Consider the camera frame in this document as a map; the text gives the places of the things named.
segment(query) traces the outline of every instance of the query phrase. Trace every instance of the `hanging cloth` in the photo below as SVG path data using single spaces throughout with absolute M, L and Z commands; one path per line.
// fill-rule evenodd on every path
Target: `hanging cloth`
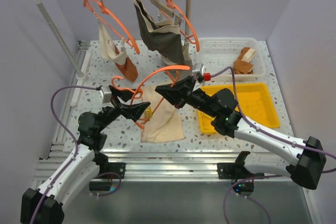
M 126 53 L 126 49 L 122 46 L 121 52 L 115 46 L 112 38 L 105 29 L 99 19 L 99 44 L 100 53 L 104 59 L 111 60 L 115 63 L 120 72 L 131 82 L 134 82 L 138 77 L 138 71 L 131 59 Z
M 133 0 L 139 23 L 140 35 L 149 50 L 157 50 L 168 65 L 191 66 L 188 49 L 182 47 L 180 25 L 167 19 L 155 22 L 145 10 L 141 0 Z

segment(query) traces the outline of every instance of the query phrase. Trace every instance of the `cable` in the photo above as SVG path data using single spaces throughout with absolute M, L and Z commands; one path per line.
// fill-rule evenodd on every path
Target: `cable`
M 226 200 L 227 200 L 227 197 L 228 197 L 230 191 L 232 191 L 232 189 L 236 185 L 238 185 L 238 184 L 240 184 L 242 182 L 248 181 L 250 179 L 265 179 L 265 178 L 276 178 L 276 177 L 281 177 L 281 176 L 279 176 L 279 175 L 268 175 L 268 176 L 260 176 L 260 177 L 253 177 L 253 178 L 245 178 L 245 179 L 241 179 L 240 181 L 237 181 L 236 183 L 234 183 L 233 185 L 231 185 L 230 189 L 226 192 L 226 194 L 224 196 L 224 200 L 223 200 L 223 212 L 224 212 L 224 218 L 225 218 L 227 224 L 230 224 L 230 221 L 229 221 L 229 219 L 227 217 L 227 213 L 226 213 Z M 256 199 L 253 199 L 251 197 L 246 197 L 246 198 L 249 199 L 249 200 L 251 200 L 252 202 L 256 203 L 257 205 L 259 205 L 265 211 L 265 213 L 267 215 L 267 218 L 268 218 L 268 223 L 271 224 L 271 217 L 270 217 L 269 212 L 267 211 L 267 209 L 260 202 L 258 202 Z
M 236 100 L 238 101 L 237 90 L 236 90 L 236 81 L 235 81 L 235 73 L 234 73 L 234 70 L 233 70 L 233 68 L 232 68 L 231 66 L 228 66 L 228 67 L 224 68 L 223 70 L 221 70 L 221 71 L 218 72 L 218 73 L 212 74 L 212 75 L 211 75 L 211 78 L 216 77 L 216 76 L 219 76 L 220 74 L 224 73 L 224 72 L 225 72 L 226 70 L 228 70 L 228 69 L 231 70 L 232 82 L 233 82 L 233 90 L 234 90 L 235 98 L 236 98 Z M 243 119 L 245 120 L 245 122 L 247 122 L 251 127 L 253 127 L 253 128 L 256 129 L 257 126 L 256 126 L 255 124 L 251 123 L 251 122 L 247 119 L 246 115 L 245 115 L 245 114 L 243 113 L 243 111 L 241 110 L 241 107 L 240 107 L 239 103 L 238 103 L 237 106 L 238 106 L 239 112 L 241 113 L 241 115 L 242 115 Z M 276 140 L 279 140 L 279 141 L 281 141 L 281 142 L 284 142 L 284 143 L 286 143 L 286 144 L 290 144 L 290 145 L 293 144 L 293 142 L 288 141 L 288 140 L 286 140 L 286 139 L 283 139 L 283 138 L 281 138 L 281 137 L 275 136 L 275 135 L 273 135 L 273 134 L 271 134 L 271 133 L 269 133 L 269 132 L 267 132 L 267 131 L 265 131 L 265 130 L 263 130 L 263 129 L 258 129 L 258 130 L 259 130 L 261 133 L 263 133 L 263 134 L 265 134 L 265 135 L 267 135 L 267 136 L 270 136 L 270 137 L 272 137 L 272 138 L 274 138 L 274 139 L 276 139 Z M 322 151 L 322 150 L 318 150 L 318 149 L 311 148 L 311 147 L 308 147 L 308 146 L 304 146 L 304 145 L 301 145 L 301 144 L 295 144 L 294 146 L 303 148 L 303 149 L 308 150 L 308 151 L 312 151 L 312 152 L 317 152 L 317 153 L 320 153 L 320 154 L 324 154 L 324 155 L 329 156 L 329 157 L 332 157 L 334 160 L 336 160 L 336 155 L 333 155 L 333 154 L 331 154 L 331 153 L 329 153 L 329 152 Z M 336 171 L 336 167 L 333 168 L 333 169 L 330 169 L 330 170 L 324 170 L 322 173 L 332 173 L 332 172 L 335 172 L 335 171 Z
M 74 152 L 74 155 L 73 155 L 73 158 L 69 160 L 69 162 L 67 162 L 63 168 L 54 176 L 54 178 L 51 180 L 50 182 L 50 186 L 52 186 L 55 181 L 59 178 L 59 176 L 65 171 L 66 168 L 68 168 L 68 166 L 71 164 L 71 162 L 75 159 L 75 157 L 77 156 L 77 153 L 78 153 L 78 143 L 76 141 L 76 138 L 75 136 L 73 135 L 73 133 L 62 123 L 62 121 L 59 119 L 59 117 L 57 116 L 56 112 L 55 112 L 55 108 L 54 108 L 54 99 L 55 99 L 55 96 L 62 90 L 64 89 L 70 89 L 70 88 L 81 88 L 81 89 L 90 89 L 90 90 L 98 90 L 99 88 L 93 88 L 93 87 L 85 87 L 85 86 L 66 86 L 66 87 L 63 87 L 63 88 L 60 88 L 58 90 L 55 91 L 55 93 L 52 95 L 51 97 L 51 101 L 50 101 L 50 108 L 51 108 L 51 112 L 54 116 L 54 118 L 56 119 L 56 121 L 63 127 L 63 129 L 69 133 L 69 135 L 71 136 L 71 138 L 73 139 L 73 142 L 75 143 L 75 152 Z M 47 193 L 49 192 L 50 188 L 48 187 L 46 189 L 46 191 L 43 193 L 41 199 L 39 200 L 35 210 L 34 210 L 34 213 L 30 219 L 30 224 L 34 224 L 34 221 L 35 221 L 35 218 L 36 218 L 36 215 L 38 213 L 38 209 L 41 207 L 45 197 L 47 196 Z
M 92 195 L 95 195 L 97 197 L 109 196 L 111 194 L 114 194 L 119 189 L 119 187 L 121 186 L 121 176 L 118 173 L 113 173 L 113 172 L 102 173 L 102 174 L 99 174 L 96 178 L 99 178 L 99 177 L 102 177 L 102 176 L 105 176 L 105 175 L 115 175 L 119 179 L 119 183 L 118 183 L 117 187 L 113 191 L 110 191 L 110 192 L 105 193 L 105 194 L 100 194 L 100 193 L 94 194 L 94 193 L 92 193 Z

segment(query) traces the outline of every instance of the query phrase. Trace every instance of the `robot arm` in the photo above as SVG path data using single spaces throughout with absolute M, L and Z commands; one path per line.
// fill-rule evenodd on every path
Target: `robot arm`
M 196 71 L 194 67 L 194 77 L 189 76 L 177 82 L 173 87 L 170 87 L 169 84 L 157 86 L 156 92 L 177 109 L 188 104 L 213 117 L 212 126 L 219 134 L 249 141 L 279 156 L 279 158 L 273 156 L 262 158 L 258 154 L 242 152 L 236 159 L 235 167 L 231 167 L 227 172 L 233 173 L 234 176 L 239 176 L 237 175 L 238 171 L 252 174 L 283 175 L 290 177 L 302 187 L 316 189 L 326 163 L 326 157 L 295 145 L 301 144 L 322 150 L 320 141 L 314 137 L 310 137 L 308 140 L 290 137 L 246 117 L 246 120 L 254 124 L 255 127 L 252 127 L 240 112 L 235 111 L 238 102 L 230 90 L 222 89 L 210 97 L 201 89 L 195 89 L 195 85 L 202 83 L 206 77 L 202 67 L 202 65 L 196 65 Z M 263 130 L 276 137 L 286 139 L 292 144 L 283 143 L 268 136 L 261 132 Z
M 22 197 L 21 223 L 29 224 L 36 208 L 38 212 L 34 224 L 62 223 L 64 211 L 79 192 L 98 174 L 109 172 L 108 157 L 100 153 L 107 138 L 101 131 L 121 115 L 137 121 L 150 105 L 149 102 L 135 105 L 121 103 L 118 97 L 128 101 L 133 93 L 116 90 L 113 86 L 102 87 L 100 94 L 114 108 L 104 107 L 97 114 L 85 112 L 78 118 L 80 135 L 76 157 L 74 148 L 47 181 L 36 190 L 26 190 Z

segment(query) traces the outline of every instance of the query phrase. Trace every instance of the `gray floor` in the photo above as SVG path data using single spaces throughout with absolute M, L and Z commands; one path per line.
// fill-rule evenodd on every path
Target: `gray floor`
M 64 223 L 223 224 L 228 186 L 228 182 L 125 182 L 120 191 L 98 200 L 83 191 L 66 211 Z M 268 209 L 272 224 L 312 223 L 302 189 L 292 182 L 256 182 L 252 196 Z M 227 212 L 231 224 L 268 223 L 260 207 L 233 193 Z

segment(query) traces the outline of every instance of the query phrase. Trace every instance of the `gray fabric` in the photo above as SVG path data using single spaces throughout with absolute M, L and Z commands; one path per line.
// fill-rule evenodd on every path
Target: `gray fabric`
M 185 65 L 186 62 L 183 56 L 181 35 L 172 32 L 156 33 L 155 30 L 161 28 L 162 26 L 158 26 L 155 22 L 152 21 L 140 1 L 135 1 L 140 7 L 138 8 L 136 5 L 134 5 L 137 12 L 140 35 L 148 49 L 151 51 L 157 50 L 161 55 L 167 57 L 169 61 L 175 64 Z M 151 24 L 153 32 L 148 31 L 146 22 L 141 13 L 144 17 L 147 18 L 147 21 Z

